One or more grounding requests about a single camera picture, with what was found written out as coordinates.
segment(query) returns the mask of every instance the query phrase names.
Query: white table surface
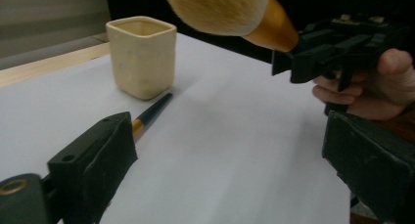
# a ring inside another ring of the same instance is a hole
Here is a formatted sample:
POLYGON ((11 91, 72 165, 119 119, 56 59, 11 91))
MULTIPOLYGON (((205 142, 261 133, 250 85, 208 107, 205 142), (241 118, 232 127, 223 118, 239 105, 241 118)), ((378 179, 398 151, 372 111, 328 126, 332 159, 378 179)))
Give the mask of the white table surface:
MULTIPOLYGON (((322 158, 311 84, 178 34, 174 97, 137 142, 101 223, 346 224, 349 191, 322 158)), ((0 88, 0 180, 46 162, 108 115, 156 99, 116 89, 110 56, 0 88)))

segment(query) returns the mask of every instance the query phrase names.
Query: fluffy brush head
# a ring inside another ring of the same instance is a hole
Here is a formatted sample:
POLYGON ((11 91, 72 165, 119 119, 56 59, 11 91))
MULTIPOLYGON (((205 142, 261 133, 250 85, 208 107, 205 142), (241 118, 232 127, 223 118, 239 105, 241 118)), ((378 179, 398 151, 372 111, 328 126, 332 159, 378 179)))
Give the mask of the fluffy brush head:
POLYGON ((246 36, 262 20, 267 0, 168 0, 176 15, 196 30, 246 36))

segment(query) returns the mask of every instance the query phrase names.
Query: makeup brush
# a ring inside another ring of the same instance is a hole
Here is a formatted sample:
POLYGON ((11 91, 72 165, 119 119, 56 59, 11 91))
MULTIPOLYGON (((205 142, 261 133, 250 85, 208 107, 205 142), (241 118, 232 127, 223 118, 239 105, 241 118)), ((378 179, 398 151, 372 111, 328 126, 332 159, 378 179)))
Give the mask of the makeup brush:
POLYGON ((241 36, 268 49, 299 48, 299 35, 277 0, 167 0, 174 13, 194 29, 241 36))
POLYGON ((137 141, 144 130, 150 127, 153 121, 157 118, 157 116, 159 116, 159 114, 168 104, 172 96, 173 95, 171 93, 165 94, 162 98, 157 100, 154 104, 152 104, 132 121, 132 134, 134 141, 137 141))

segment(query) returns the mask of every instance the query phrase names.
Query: finger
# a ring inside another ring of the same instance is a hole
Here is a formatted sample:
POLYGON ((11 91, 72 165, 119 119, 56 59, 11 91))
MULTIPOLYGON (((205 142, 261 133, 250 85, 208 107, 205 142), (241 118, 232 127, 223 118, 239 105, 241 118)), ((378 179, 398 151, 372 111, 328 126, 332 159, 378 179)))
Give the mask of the finger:
MULTIPOLYGON (((338 92, 339 80, 329 80, 322 76, 319 76, 313 80, 318 86, 331 91, 338 92)), ((359 96, 363 92, 363 87, 356 83, 351 83, 344 91, 340 92, 341 94, 359 96)))
POLYGON ((388 120, 399 115, 404 108, 369 96, 348 105, 347 112, 371 120, 388 120))
POLYGON ((355 71, 351 77, 351 82, 362 82, 367 79, 369 73, 367 71, 355 71))
POLYGON ((413 71, 413 60, 406 51, 389 49, 378 61, 378 72, 384 75, 400 75, 413 71))
POLYGON ((317 99, 324 103, 350 105, 355 100, 354 96, 332 92, 318 85, 314 86, 312 93, 317 99))

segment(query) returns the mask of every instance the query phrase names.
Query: square ceramic cup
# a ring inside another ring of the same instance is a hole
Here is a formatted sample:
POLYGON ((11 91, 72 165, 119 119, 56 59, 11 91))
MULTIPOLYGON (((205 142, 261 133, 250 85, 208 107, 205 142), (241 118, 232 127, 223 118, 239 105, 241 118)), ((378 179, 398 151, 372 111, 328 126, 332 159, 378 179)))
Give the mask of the square ceramic cup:
POLYGON ((148 100, 174 80, 175 25, 149 17, 132 17, 106 24, 116 86, 148 100))

